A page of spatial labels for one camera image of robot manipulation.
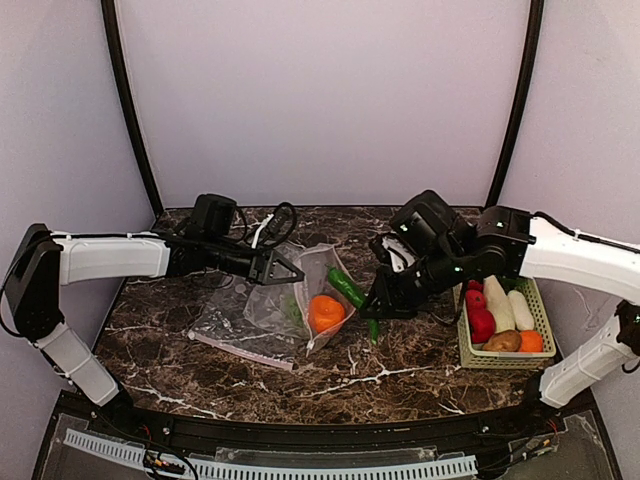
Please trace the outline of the green grape bunch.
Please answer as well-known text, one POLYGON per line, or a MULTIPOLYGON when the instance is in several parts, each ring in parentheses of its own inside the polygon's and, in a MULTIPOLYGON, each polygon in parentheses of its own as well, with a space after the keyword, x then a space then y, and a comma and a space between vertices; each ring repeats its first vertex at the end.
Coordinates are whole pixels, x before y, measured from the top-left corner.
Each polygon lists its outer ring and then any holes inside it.
POLYGON ((294 296, 286 296, 283 301, 283 311, 289 324, 295 329, 302 329, 304 322, 302 312, 294 296))

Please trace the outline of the dotted zip bag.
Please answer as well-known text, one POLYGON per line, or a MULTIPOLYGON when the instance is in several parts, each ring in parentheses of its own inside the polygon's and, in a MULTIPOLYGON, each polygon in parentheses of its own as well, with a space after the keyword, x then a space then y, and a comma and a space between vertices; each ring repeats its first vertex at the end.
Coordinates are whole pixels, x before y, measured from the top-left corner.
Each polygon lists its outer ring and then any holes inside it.
POLYGON ((310 356, 329 343, 355 313, 355 308, 328 281, 329 266, 337 267, 345 273, 347 270, 337 249, 331 244, 320 243, 304 248, 286 242, 277 247, 276 251, 304 271, 304 280, 293 284, 255 287, 249 295, 243 315, 253 326, 269 333, 305 341, 306 354, 310 356), (310 302, 317 295, 333 297, 346 310, 346 318, 340 325, 322 333, 316 333, 309 324, 310 302), (294 296, 298 303, 304 322, 302 329, 293 328, 285 317, 283 301, 286 296, 294 296))

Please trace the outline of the orange persimmon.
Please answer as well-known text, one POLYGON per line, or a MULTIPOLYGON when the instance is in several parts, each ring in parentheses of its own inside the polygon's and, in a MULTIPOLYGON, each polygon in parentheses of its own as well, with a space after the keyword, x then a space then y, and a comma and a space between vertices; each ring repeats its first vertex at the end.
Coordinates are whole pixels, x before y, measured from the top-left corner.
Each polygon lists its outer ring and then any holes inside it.
POLYGON ((309 324, 316 333, 340 325, 346 318, 344 306, 328 295, 314 296, 309 306, 309 324))

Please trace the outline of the red apple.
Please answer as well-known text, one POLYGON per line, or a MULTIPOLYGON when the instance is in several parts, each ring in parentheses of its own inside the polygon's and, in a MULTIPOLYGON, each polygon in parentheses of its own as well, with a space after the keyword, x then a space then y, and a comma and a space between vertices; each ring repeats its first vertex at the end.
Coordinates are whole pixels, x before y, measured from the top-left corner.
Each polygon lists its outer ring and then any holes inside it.
POLYGON ((469 290, 476 290, 476 291, 482 292, 484 290, 484 285, 481 282, 478 282, 476 280, 470 280, 468 282, 467 288, 469 290))
POLYGON ((468 312, 473 344, 486 343, 495 333, 496 323, 493 314, 487 309, 472 309, 468 312))

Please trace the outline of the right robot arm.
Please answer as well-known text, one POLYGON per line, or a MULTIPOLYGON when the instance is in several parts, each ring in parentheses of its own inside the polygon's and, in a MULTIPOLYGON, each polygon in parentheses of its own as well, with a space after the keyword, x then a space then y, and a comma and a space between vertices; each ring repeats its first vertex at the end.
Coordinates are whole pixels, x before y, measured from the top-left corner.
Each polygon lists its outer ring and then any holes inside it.
POLYGON ((413 319, 426 301, 491 275, 547 279, 620 298, 612 317, 588 341, 529 382, 531 399, 561 408, 639 356, 639 249, 560 224, 544 212, 492 206, 469 223, 436 192, 409 200, 390 222, 409 254, 395 269, 380 238, 380 261, 360 308, 365 319, 413 319))

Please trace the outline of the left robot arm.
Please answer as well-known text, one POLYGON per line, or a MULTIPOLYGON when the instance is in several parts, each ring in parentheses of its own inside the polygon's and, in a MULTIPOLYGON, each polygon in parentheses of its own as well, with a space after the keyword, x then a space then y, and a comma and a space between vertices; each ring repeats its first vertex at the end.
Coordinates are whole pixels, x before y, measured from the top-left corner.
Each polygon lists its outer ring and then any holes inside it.
POLYGON ((33 224, 1 283, 1 302, 13 321, 1 327, 39 350, 94 405, 126 402, 124 387, 66 323, 60 288, 110 278, 182 277, 207 269, 262 286, 303 281, 304 272, 277 250, 297 226, 295 208, 279 204, 249 244, 230 236, 239 215, 236 201, 201 194, 172 232, 67 233, 33 224))

